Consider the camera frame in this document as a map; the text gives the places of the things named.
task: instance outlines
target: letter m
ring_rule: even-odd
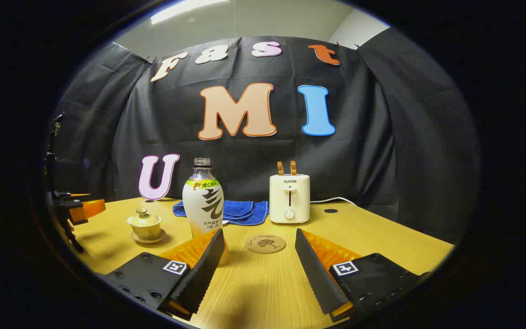
[[[252,83],[242,92],[238,102],[235,102],[221,85],[203,89],[200,96],[205,100],[204,128],[198,133],[198,138],[208,140],[222,137],[223,131],[218,127],[219,117],[227,132],[234,136],[245,115],[247,125],[242,129],[245,135],[262,137],[275,134],[277,127],[271,123],[269,114],[269,93],[272,90],[272,84]]]

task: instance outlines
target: wooden table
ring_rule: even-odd
[[[159,255],[192,238],[185,217],[172,213],[179,200],[145,202],[134,198],[108,202],[106,211],[75,227],[85,248],[79,258],[94,271],[107,274],[141,252]],[[126,219],[135,209],[147,208],[162,218],[167,237],[157,244],[140,244],[129,237]],[[336,213],[326,213],[333,208]],[[407,270],[422,274],[445,258],[453,245],[389,221],[346,202],[313,204],[310,220],[279,225],[269,218],[256,226],[227,224],[223,227],[229,262],[216,269],[200,310],[191,321],[199,328],[311,329],[332,325],[322,314],[295,250],[296,229],[301,228],[362,256],[380,252]],[[254,254],[244,248],[247,238],[271,233],[285,239],[284,250]]]

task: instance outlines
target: white cable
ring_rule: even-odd
[[[330,200],[336,200],[336,199],[342,199],[342,200],[345,200],[346,202],[349,202],[355,206],[357,206],[354,202],[348,200],[348,199],[345,199],[341,196],[337,196],[336,198],[329,198],[329,199],[326,199],[326,200],[318,200],[318,201],[311,201],[310,203],[320,203],[320,202],[326,202],[326,201],[330,201]]]

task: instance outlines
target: plastic bottle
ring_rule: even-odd
[[[192,237],[223,227],[225,194],[221,184],[210,173],[209,158],[194,159],[194,174],[182,190],[182,201]]]

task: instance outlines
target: white wall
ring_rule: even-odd
[[[150,61],[180,49],[242,36],[297,36],[328,41],[352,7],[336,0],[232,0],[152,25],[145,17],[115,42]]]
[[[372,37],[388,29],[388,27],[386,23],[377,18],[353,9],[336,31],[334,31],[334,34],[328,42],[338,42],[342,46],[356,49],[357,46],[354,45],[355,43],[361,46],[361,44],[367,42]]]

